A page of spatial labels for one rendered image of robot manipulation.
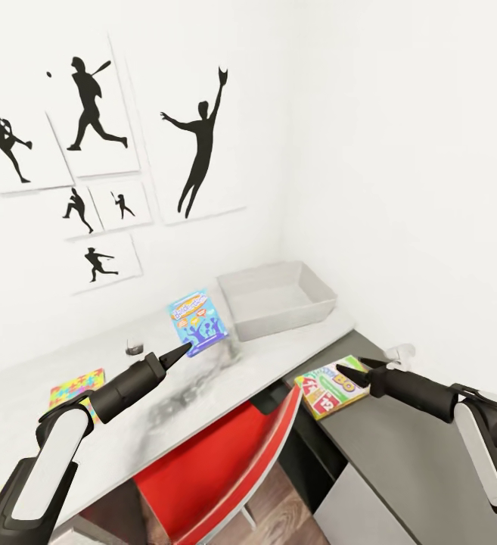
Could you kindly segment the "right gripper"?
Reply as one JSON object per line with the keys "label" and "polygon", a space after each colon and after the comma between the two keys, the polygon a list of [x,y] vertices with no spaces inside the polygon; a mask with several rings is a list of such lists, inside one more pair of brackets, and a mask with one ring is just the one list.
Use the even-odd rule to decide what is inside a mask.
{"label": "right gripper", "polygon": [[[370,387],[370,395],[381,398],[389,395],[415,409],[422,410],[422,391],[428,378],[411,371],[388,369],[385,361],[362,358],[367,371],[336,365],[336,370],[353,381],[360,388]],[[422,412],[424,412],[422,410]]]}

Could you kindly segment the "jigsaw puzzle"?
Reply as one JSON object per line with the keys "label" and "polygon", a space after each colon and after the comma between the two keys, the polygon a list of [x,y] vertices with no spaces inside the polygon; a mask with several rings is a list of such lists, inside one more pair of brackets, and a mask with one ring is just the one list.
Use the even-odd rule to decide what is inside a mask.
{"label": "jigsaw puzzle", "polygon": [[[60,403],[67,402],[73,399],[78,394],[83,393],[85,390],[92,389],[94,391],[104,386],[104,371],[103,369],[97,369],[94,372],[90,372],[80,378],[72,379],[65,384],[58,385],[55,388],[51,388],[51,397],[49,400],[50,408],[55,408]],[[95,425],[101,422],[98,415],[92,407],[92,403],[87,397],[81,402],[86,406],[86,409],[91,413],[91,417]]]}

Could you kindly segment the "board game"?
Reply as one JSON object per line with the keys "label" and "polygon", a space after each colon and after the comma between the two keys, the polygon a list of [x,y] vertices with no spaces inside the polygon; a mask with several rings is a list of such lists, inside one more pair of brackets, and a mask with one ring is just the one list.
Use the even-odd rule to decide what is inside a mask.
{"label": "board game", "polygon": [[370,387],[360,388],[336,370],[336,365],[364,372],[366,369],[349,355],[294,379],[294,385],[303,390],[302,398],[315,419],[320,419],[354,400],[370,393]]}
{"label": "board game", "polygon": [[205,288],[166,306],[182,344],[192,343],[185,353],[192,358],[229,336]]}

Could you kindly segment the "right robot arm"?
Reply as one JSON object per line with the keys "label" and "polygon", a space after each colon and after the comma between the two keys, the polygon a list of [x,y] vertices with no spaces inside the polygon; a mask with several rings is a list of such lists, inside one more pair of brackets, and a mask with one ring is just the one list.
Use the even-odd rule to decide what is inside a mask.
{"label": "right robot arm", "polygon": [[[413,344],[387,348],[385,361],[362,358],[367,371],[336,365],[336,370],[360,388],[370,387],[370,395],[389,395],[415,409],[427,412],[458,429],[477,474],[497,514],[497,394],[453,383],[446,386],[411,372],[409,357],[416,354]],[[462,398],[462,399],[461,399]]]}

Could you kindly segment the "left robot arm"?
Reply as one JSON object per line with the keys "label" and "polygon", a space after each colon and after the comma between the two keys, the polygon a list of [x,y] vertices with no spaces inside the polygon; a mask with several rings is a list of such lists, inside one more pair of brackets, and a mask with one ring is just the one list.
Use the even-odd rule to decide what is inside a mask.
{"label": "left robot arm", "polygon": [[91,413],[81,402],[88,397],[106,425],[154,390],[191,347],[188,342],[158,358],[153,351],[143,354],[143,334],[125,337],[127,370],[39,418],[39,454],[21,459],[0,491],[0,545],[48,545],[79,467],[73,458],[83,438],[95,430]]}

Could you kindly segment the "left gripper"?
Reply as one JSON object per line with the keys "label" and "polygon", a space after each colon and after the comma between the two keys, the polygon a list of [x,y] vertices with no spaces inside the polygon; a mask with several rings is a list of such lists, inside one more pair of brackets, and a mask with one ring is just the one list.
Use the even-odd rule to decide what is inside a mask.
{"label": "left gripper", "polygon": [[166,370],[184,355],[192,343],[183,344],[169,353],[157,357],[154,352],[142,354],[144,360],[135,363],[112,380],[117,393],[127,408],[154,390],[166,377]]}

